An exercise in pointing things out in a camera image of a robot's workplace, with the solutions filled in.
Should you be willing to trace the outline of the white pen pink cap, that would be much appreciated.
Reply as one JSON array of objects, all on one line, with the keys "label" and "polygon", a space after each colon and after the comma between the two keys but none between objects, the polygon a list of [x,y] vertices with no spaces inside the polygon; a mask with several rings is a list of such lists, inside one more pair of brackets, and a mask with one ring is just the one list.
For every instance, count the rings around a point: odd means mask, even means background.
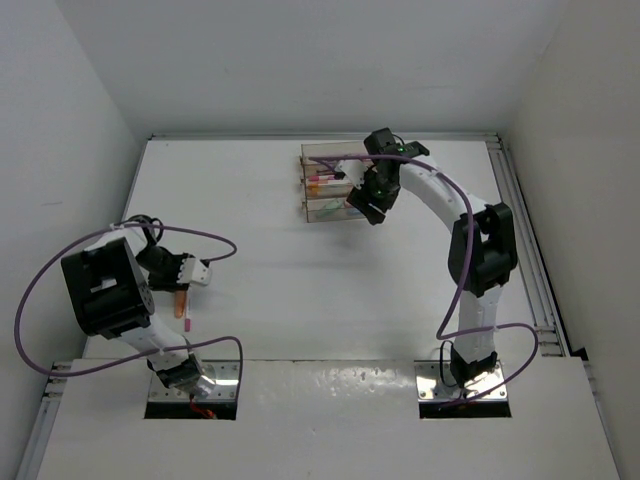
[{"label": "white pen pink cap", "polygon": [[331,175],[313,175],[313,176],[306,177],[306,181],[311,182],[311,183],[326,183],[326,182],[341,180],[341,178],[342,177],[337,176],[335,174],[331,174]]}]

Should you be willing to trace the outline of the white pen orange cap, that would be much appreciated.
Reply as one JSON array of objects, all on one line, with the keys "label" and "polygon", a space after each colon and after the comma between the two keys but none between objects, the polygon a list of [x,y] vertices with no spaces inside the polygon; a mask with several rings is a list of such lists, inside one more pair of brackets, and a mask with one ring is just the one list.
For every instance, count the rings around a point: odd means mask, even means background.
[{"label": "white pen orange cap", "polygon": [[308,186],[306,194],[311,197],[338,197],[346,196],[351,191],[349,185],[328,185]]}]

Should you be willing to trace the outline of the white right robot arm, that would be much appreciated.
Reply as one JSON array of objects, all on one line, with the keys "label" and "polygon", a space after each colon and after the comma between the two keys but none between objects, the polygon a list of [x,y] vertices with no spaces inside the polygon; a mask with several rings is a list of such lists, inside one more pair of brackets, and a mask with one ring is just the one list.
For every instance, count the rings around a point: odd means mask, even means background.
[{"label": "white right robot arm", "polygon": [[378,225],[406,191],[451,234],[447,268],[456,290],[445,316],[456,316],[458,329],[446,333],[440,327],[436,336],[451,342],[450,371],[462,387],[497,363],[498,302],[518,262],[513,213],[505,203],[490,204],[461,187],[419,142],[402,143],[389,129],[380,129],[365,139],[364,147],[364,153],[337,164],[353,185],[349,203]]}]

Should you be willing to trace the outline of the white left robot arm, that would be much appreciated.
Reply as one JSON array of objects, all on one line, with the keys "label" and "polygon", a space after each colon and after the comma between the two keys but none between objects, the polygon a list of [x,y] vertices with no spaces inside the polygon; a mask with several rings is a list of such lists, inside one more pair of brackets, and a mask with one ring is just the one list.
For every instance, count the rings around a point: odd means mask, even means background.
[{"label": "white left robot arm", "polygon": [[211,370],[156,313],[153,293],[185,293],[211,281],[210,261],[175,254],[160,244],[147,215],[135,226],[112,230],[84,250],[61,259],[61,267],[81,330],[119,340],[146,356],[162,385],[204,399],[216,386]]}]

